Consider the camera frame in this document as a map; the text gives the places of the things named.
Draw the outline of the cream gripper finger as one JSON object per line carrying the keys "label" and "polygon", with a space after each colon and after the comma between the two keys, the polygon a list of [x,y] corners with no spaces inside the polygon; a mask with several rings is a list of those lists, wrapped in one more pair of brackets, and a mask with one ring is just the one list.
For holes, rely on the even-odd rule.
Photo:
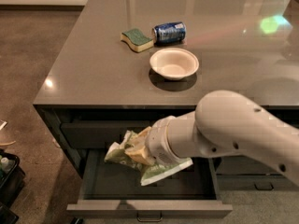
{"label": "cream gripper finger", "polygon": [[141,131],[141,132],[137,135],[137,137],[146,138],[147,135],[149,134],[150,130],[151,130],[151,127],[150,127],[150,126],[147,127],[147,128],[145,128],[143,131]]}
{"label": "cream gripper finger", "polygon": [[138,163],[148,166],[152,166],[155,164],[155,159],[151,156],[149,150],[144,145],[129,147],[125,150],[125,154],[129,156],[133,161],[136,161]]}

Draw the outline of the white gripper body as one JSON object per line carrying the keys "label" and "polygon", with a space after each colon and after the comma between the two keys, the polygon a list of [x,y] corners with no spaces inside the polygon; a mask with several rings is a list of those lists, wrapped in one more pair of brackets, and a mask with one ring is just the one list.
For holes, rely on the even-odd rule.
{"label": "white gripper body", "polygon": [[145,141],[150,155],[161,165],[172,165],[182,162],[182,158],[173,152],[168,142],[168,125],[174,118],[174,116],[169,116],[156,121],[152,125]]}

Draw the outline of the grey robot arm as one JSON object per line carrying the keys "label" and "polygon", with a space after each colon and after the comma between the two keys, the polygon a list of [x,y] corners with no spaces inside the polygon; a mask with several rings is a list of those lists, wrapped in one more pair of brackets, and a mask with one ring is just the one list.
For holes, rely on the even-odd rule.
{"label": "grey robot arm", "polygon": [[233,91],[205,95],[188,114],[160,119],[126,154],[146,165],[243,155],[299,185],[299,130]]}

